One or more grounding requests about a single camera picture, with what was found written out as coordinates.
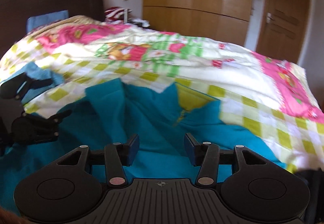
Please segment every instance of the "silver bolt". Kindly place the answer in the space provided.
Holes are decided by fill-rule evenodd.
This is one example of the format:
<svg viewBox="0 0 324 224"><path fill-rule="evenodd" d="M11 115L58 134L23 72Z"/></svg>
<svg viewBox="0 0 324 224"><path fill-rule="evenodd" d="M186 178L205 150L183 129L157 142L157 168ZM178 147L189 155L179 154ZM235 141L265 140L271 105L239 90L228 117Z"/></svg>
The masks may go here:
<svg viewBox="0 0 324 224"><path fill-rule="evenodd" d="M198 179L198 183L204 186L208 186L214 183L214 180L210 177L201 177Z"/></svg>
<svg viewBox="0 0 324 224"><path fill-rule="evenodd" d="M114 177L109 180L109 183L111 183L112 185L115 185L115 186L119 186L119 185L122 185L123 183L125 183L125 179L122 177Z"/></svg>

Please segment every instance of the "door frame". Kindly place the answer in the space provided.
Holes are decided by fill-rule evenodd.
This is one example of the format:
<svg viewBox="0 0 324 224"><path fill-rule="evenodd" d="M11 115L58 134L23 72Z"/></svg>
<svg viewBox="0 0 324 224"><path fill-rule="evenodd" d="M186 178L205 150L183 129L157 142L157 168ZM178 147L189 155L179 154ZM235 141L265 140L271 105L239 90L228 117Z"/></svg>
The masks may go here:
<svg viewBox="0 0 324 224"><path fill-rule="evenodd" d="M309 18L311 16L310 15L311 6L312 6L312 0L309 0L307 18L306 18L307 22L306 22L306 24L304 26L304 30L303 30L304 35L303 35L303 38L302 38L302 40L300 42L300 51L299 51L299 55L298 55L298 61L299 61L300 55L302 54L304 41L305 41L305 36L306 36L306 33L307 33L307 28L309 27L308 22L309 22ZM261 18L261 28L260 28L260 33L259 33L259 36L258 36L258 43L257 43L257 46L255 48L255 52L258 52L258 49L261 46L260 40L263 38L265 27L266 27L266 24L267 24L267 19L266 18L267 18L267 13L268 13L268 7L269 7L269 0L265 0L264 1L263 15L262 15L262 18Z"/></svg>

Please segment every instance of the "headboard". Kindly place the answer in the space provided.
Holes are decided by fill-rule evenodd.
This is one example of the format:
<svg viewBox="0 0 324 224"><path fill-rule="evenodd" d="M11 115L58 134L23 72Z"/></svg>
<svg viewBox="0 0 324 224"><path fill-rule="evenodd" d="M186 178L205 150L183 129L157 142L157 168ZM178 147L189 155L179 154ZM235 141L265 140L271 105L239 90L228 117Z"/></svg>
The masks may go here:
<svg viewBox="0 0 324 224"><path fill-rule="evenodd" d="M26 35L29 17L62 10L68 10L70 17L105 19L102 0L0 0L0 58Z"/></svg>

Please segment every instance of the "blue cloth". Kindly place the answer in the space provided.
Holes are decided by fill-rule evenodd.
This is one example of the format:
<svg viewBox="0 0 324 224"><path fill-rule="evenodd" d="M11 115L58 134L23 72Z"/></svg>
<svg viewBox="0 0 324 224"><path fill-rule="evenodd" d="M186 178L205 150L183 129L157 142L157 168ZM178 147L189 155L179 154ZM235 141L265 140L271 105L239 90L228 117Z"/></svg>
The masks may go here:
<svg viewBox="0 0 324 224"><path fill-rule="evenodd" d="M38 95L42 94L43 92L54 88L58 86L59 84L62 84L64 82L64 77L58 73L55 73L49 69L41 69L38 67L35 62L29 62L25 66L23 66L21 69L16 71L14 74L12 74L8 79L5 81L8 81L12 79L13 77L25 72L28 77L36 80L45 80L45 79L52 79L53 83L50 86L39 88L39 89L30 89L26 93L26 95L21 100L21 103L24 105L28 102L30 102L33 98L37 97Z"/></svg>
<svg viewBox="0 0 324 224"><path fill-rule="evenodd" d="M26 26L27 33L29 33L31 30L41 25L50 24L57 20L64 20L67 18L69 18L68 10L29 17L27 19L27 26Z"/></svg>
<svg viewBox="0 0 324 224"><path fill-rule="evenodd" d="M140 136L140 150L133 165L124 167L129 180L139 177L190 178L194 181L199 167L193 167L185 153L185 133L192 133L198 141L210 141L221 148L245 145L285 166L249 130L224 124L218 118L218 100L186 113L178 122L182 109L174 84L158 94L115 79L87 88L85 95L62 109L72 109L73 113L60 124L58 141L25 147L14 145L0 158L0 204L3 207L15 210L12 199L15 186L54 159L80 145L95 150L103 149L108 143L125 142L133 133ZM104 166L94 166L93 175L105 182ZM231 166L221 165L218 181L229 175Z"/></svg>

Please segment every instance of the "blue pillow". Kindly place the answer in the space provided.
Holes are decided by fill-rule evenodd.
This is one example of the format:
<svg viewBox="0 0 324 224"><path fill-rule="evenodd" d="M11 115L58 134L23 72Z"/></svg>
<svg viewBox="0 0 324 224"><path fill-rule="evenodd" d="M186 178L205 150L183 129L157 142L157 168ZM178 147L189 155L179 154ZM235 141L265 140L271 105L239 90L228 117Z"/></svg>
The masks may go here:
<svg viewBox="0 0 324 224"><path fill-rule="evenodd" d="M55 21L64 20L67 18L69 18L68 10L29 17L27 19L27 33L41 25L50 24Z"/></svg>

